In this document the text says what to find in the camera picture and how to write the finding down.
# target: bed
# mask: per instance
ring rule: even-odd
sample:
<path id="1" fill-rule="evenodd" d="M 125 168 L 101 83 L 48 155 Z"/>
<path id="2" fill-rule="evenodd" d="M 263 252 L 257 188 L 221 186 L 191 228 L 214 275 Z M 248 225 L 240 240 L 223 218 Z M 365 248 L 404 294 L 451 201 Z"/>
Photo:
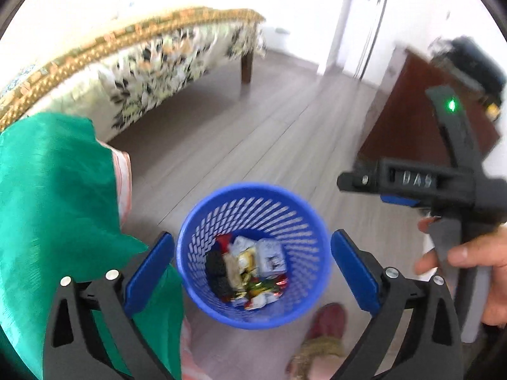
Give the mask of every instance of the bed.
<path id="1" fill-rule="evenodd" d="M 254 54 L 265 50 L 263 20 L 250 9 L 191 7 L 111 22 L 26 66 L 0 92 L 0 133 L 20 118 L 59 112 L 91 119 L 107 142 L 224 63 L 241 59 L 249 83 Z"/>

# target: blue plastic basket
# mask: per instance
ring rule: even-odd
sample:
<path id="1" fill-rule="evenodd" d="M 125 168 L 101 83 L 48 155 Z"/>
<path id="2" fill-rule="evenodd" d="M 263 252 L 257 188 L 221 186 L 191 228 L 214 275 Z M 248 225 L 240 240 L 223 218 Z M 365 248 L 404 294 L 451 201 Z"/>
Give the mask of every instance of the blue plastic basket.
<path id="1" fill-rule="evenodd" d="M 289 284 L 278 301 L 246 311 L 210 291 L 205 255 L 214 237 L 225 233 L 280 240 Z M 191 211 L 179 233 L 176 262 L 188 294 L 204 312 L 233 327 L 268 329 L 302 316 L 319 299 L 331 270 L 330 236 L 298 196 L 269 184 L 239 183 L 214 192 Z"/>

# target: green cloth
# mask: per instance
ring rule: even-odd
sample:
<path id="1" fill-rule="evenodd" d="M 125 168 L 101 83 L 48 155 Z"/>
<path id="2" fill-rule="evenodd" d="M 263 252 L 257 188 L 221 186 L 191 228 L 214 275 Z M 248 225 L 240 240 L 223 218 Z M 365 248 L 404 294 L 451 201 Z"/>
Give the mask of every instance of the green cloth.
<path id="1" fill-rule="evenodd" d="M 42 379 L 46 323 L 60 279 L 98 279 L 146 245 L 121 234 L 112 152 L 80 117 L 39 113 L 0 135 L 0 219 L 0 325 Z M 101 316 L 95 318 L 113 364 L 126 372 Z M 134 321 L 177 380 L 182 320 L 181 280 L 169 266 Z M 2 338 L 2 353 L 16 360 Z"/>

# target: fingernail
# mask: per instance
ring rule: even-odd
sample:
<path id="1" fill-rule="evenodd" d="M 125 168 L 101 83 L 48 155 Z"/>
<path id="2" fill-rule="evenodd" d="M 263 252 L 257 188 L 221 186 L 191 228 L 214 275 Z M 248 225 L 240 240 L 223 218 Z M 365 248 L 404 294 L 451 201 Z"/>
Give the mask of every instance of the fingernail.
<path id="1" fill-rule="evenodd" d="M 466 247 L 455 247 L 447 253 L 447 260 L 454 265 L 462 264 L 466 261 L 468 250 Z"/>

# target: green light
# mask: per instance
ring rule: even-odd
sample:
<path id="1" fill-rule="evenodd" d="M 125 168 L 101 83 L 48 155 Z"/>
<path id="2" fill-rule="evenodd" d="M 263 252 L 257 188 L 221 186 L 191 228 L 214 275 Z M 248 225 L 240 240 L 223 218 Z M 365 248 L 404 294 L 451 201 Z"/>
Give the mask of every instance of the green light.
<path id="1" fill-rule="evenodd" d="M 453 113 L 454 111 L 456 111 L 456 101 L 454 101 L 454 99 L 452 99 L 448 104 L 447 104 L 447 108 L 449 110 L 451 110 Z"/>

